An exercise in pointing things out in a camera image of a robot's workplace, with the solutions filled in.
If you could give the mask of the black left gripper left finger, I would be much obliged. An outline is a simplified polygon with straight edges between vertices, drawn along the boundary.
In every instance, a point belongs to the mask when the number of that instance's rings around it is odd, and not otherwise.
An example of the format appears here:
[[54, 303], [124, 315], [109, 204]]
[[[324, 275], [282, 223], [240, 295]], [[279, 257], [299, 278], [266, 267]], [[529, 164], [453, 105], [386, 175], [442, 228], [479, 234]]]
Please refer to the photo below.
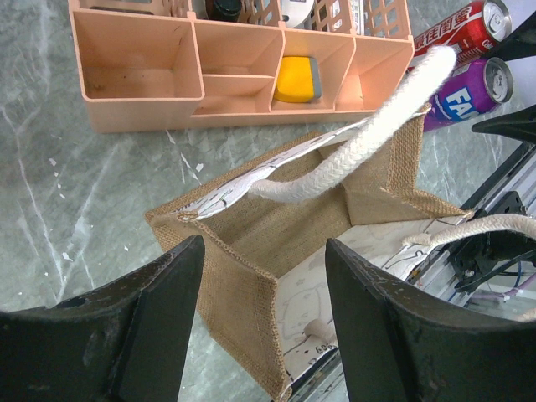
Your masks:
[[204, 255], [193, 235], [54, 307], [3, 312], [2, 400], [176, 400]]

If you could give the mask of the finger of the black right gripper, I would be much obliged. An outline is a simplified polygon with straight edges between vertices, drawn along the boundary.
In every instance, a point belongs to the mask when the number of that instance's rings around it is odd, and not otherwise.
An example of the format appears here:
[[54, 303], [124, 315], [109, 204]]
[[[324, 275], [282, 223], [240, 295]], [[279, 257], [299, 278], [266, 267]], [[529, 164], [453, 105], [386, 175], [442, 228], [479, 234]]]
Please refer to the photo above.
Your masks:
[[484, 59], [524, 59], [535, 56], [535, 17], [531, 16], [502, 42], [483, 55]]
[[486, 119], [474, 124], [472, 131], [500, 135], [517, 141], [535, 144], [535, 112], [536, 105], [533, 105], [522, 111]]

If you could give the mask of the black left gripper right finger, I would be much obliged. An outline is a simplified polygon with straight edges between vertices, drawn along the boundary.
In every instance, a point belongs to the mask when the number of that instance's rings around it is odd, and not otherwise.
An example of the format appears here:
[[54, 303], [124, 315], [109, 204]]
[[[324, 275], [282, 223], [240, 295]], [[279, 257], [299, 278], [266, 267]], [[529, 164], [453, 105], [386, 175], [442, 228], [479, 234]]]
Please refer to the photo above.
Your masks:
[[326, 243], [332, 315], [352, 401], [532, 401], [535, 325], [432, 296]]

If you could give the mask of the purple Fanta can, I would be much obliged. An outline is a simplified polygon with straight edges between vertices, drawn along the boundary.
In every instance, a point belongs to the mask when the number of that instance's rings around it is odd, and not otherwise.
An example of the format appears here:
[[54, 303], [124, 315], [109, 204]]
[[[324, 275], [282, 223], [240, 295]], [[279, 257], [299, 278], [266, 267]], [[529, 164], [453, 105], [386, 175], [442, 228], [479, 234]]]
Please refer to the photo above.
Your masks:
[[513, 94], [513, 75], [497, 57], [477, 59], [453, 71], [446, 83], [430, 98], [424, 131], [467, 121], [493, 111]]

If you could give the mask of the canvas bag with rope handles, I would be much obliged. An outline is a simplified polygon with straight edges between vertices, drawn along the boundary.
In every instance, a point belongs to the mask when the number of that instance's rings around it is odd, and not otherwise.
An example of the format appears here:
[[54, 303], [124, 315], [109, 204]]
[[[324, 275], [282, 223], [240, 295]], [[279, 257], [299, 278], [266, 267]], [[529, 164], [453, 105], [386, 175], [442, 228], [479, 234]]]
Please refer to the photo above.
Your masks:
[[451, 73], [452, 48], [436, 46], [347, 140], [339, 131], [269, 152], [149, 211], [170, 250], [205, 243], [198, 313], [212, 338], [275, 401], [291, 397], [277, 319], [282, 277], [327, 240], [371, 224], [431, 222], [404, 246], [436, 248], [461, 233], [466, 212], [415, 187], [426, 99]]

